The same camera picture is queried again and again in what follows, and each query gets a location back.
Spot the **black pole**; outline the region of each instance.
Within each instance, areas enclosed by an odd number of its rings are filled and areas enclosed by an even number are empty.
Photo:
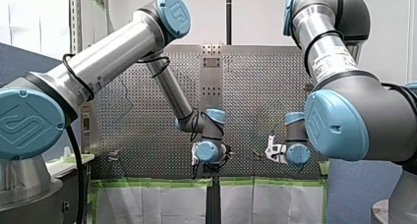
[[[226,44],[232,44],[232,0],[226,0]]]
[[[221,224],[220,178],[218,171],[209,169],[212,184],[207,187],[206,224]]]

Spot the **pegboard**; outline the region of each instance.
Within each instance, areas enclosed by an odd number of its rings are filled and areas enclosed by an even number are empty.
[[[201,107],[204,59],[200,45],[173,45],[165,49],[170,68],[193,107]],[[221,176],[288,177],[299,168],[272,161],[253,161],[252,151],[264,153],[275,124],[276,142],[284,140],[284,115],[302,111],[309,82],[303,59],[294,47],[221,46],[221,105],[227,114],[224,141],[232,146],[234,159]],[[174,115],[148,68],[134,65],[106,86],[93,111],[99,150],[93,163],[96,179],[116,177],[190,178],[189,134],[174,126]],[[119,151],[116,159],[109,154]],[[297,178],[319,178],[319,160],[313,159]]]

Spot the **label sticker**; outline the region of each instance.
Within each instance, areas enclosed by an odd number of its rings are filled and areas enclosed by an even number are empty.
[[[312,63],[312,69],[319,83],[335,74],[358,70],[358,67],[346,48],[336,46],[334,51],[316,58]]]

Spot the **green tape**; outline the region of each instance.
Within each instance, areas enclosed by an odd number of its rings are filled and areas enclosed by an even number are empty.
[[[323,224],[327,224],[328,213],[328,180],[293,180],[264,177],[237,177],[237,178],[220,178],[222,186],[253,186],[255,184],[267,184],[289,187],[323,187]],[[97,214],[97,196],[100,189],[105,188],[202,188],[209,187],[211,179],[200,180],[164,180],[151,178],[121,178],[94,180],[91,182],[91,201],[92,201],[92,224],[96,223]]]
[[[328,171],[330,169],[330,161],[320,161],[320,172],[322,173],[322,176],[327,176]]]
[[[252,177],[220,178],[221,186],[251,186],[254,185]]]
[[[129,188],[129,187],[147,187],[147,188],[198,188],[210,186],[211,179],[200,180],[163,180],[151,178],[122,178],[108,180],[94,180],[92,185],[99,189],[103,188]]]
[[[323,184],[323,224],[328,223],[328,180],[324,181]]]
[[[327,180],[293,180],[279,178],[255,178],[255,184],[277,185],[287,187],[323,187]]]

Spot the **blue joint cap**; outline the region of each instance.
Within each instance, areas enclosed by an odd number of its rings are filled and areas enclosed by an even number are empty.
[[[303,112],[292,112],[285,115],[285,126],[304,120]]]
[[[218,158],[218,148],[213,142],[203,140],[197,146],[196,156],[200,161],[213,163]]]
[[[219,123],[222,125],[225,124],[226,113],[224,111],[219,110],[219,109],[207,109],[206,113],[216,123]]]
[[[157,0],[160,19],[166,29],[175,38],[188,34],[191,28],[191,17],[183,0]]]
[[[295,143],[286,150],[285,156],[289,163],[296,166],[303,166],[310,161],[312,153],[306,145]]]
[[[409,89],[417,89],[417,82],[411,82],[405,85]]]
[[[329,158],[358,161],[369,150],[369,135],[358,110],[341,94],[320,89],[308,97],[306,131],[313,147]]]
[[[0,89],[0,159],[40,155],[61,137],[65,118],[48,95],[26,88]]]
[[[285,10],[284,10],[284,32],[283,32],[283,34],[286,36],[291,35],[291,22],[292,22],[291,10],[292,10],[291,0],[286,0]]]

